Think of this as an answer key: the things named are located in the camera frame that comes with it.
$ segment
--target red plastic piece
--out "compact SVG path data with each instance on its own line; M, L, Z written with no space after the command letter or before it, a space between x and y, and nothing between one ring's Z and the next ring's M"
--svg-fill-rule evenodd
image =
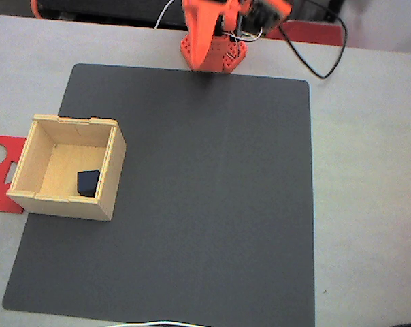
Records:
M239 55L237 55L237 44L231 42L228 36L213 37L210 49L197 69L189 61L191 55L189 35L181 41L181 53L192 70L231 73L246 56L246 45L243 41L239 42Z
M24 211L21 206L6 195L10 183L5 184L5 182L10 165L12 162L17 164L20 159L25 141L26 138L0 136L0 145L4 146L7 152L6 158L0 163L0 211L4 213L22 213Z
M343 46L343 30L339 25L295 20L284 22L281 27L289 36L289 39L295 42ZM278 28L272 29L267 34L267 38L284 40Z
M281 19L286 18L291 6L284 0L267 0L276 8ZM231 42L228 35L214 36L216 22L223 17L224 31L234 31L239 12L248 14L252 1L243 5L239 0L224 3L210 0L182 0L189 34L181 41L181 52L192 70L231 73L246 56L246 45Z

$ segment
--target white cable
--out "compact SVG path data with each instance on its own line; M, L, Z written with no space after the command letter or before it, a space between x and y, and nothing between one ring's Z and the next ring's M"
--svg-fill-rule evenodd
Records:
M156 25L154 26L154 28L156 29L158 27L158 25L160 24L160 21L163 18L163 15L165 14L166 10L169 8L169 6L174 2L174 0L169 0L166 4L165 7L163 7L162 12L160 13L160 16L157 18L156 21Z
M177 326L177 327L205 327L200 325L187 324L185 322L170 322L167 320L160 320L157 322L133 322L130 324L122 324L108 327L149 327L149 326Z
M258 39L261 37L261 35L263 34L263 28L260 27L259 34L257 34L255 37L252 37L252 38L250 38L250 39L246 39L246 38L244 38L244 37L236 36L236 35L234 35L233 33L228 33L228 32L223 32L223 34L229 35L229 36L231 36L231 37L233 37L234 39L239 40L239 41L254 42L254 41L258 40Z

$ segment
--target gray mat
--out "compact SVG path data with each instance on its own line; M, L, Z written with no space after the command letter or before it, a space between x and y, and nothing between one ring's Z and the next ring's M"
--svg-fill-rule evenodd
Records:
M59 114L118 119L114 218L30 214L6 309L314 326L306 82L77 65Z

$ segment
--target open wooden box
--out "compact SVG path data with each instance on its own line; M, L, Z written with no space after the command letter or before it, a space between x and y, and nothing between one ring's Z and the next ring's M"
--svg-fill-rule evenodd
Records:
M126 144L113 119L35 115L7 195L27 211L111 220ZM77 173L99 170L94 198Z

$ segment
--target wire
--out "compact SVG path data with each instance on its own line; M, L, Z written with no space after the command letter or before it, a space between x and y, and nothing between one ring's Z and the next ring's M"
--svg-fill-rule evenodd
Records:
M158 27L158 25L160 24L160 21L162 20L163 16L164 16L165 13L166 13L166 10L170 7L170 5L171 5L173 2L174 2L174 0L169 0L169 1L166 3L165 7L163 7L163 9L162 9L159 17L157 18L156 25L154 26L155 29Z
M33 12L33 15L35 15L36 18L42 19L42 16L39 13L39 8L37 7L37 0L30 0L30 8L31 12Z
M234 33L223 32L223 34L229 35L232 38L234 38L235 40L245 41L245 42L254 42L254 41L257 41L261 37L261 35L263 34L263 28L260 27L259 34L257 34L256 36L254 36L252 38L249 38L249 39L246 39L245 37L236 36L236 35L234 35Z
M160 320L157 322L135 322L130 324L121 324L108 327L149 327L149 326L177 326L177 327L205 327L200 325L187 324L185 322L171 322L169 320Z
M334 16L337 18L337 20L340 22L340 24L343 26L343 30L344 30L344 42L343 42L343 46L340 49L340 53L337 57L337 60L334 63L334 66L329 70L329 72L326 75L320 75L316 70L314 70L308 63L307 61L301 56L301 54L298 52L298 50L296 50L295 46L293 45L292 41L289 39L288 35L286 34L286 32L284 31L284 29L282 29L282 27L280 25L278 25L278 29L280 30L282 36L284 36L284 39L286 40L287 44L291 47L292 51L295 53L295 55L299 58L299 60L308 68L308 70L310 70L314 75L316 75L317 77L319 77L320 79L324 80L326 78L328 78L333 72L334 70L337 68L340 59L343 56L343 52L344 49L346 47L346 43L348 42L348 29L346 28L346 24L344 23L344 21L332 10L330 10L329 8L320 5L317 2L314 2L312 0L305 0L308 3L311 3L313 5L317 5L319 8L324 9L328 14Z

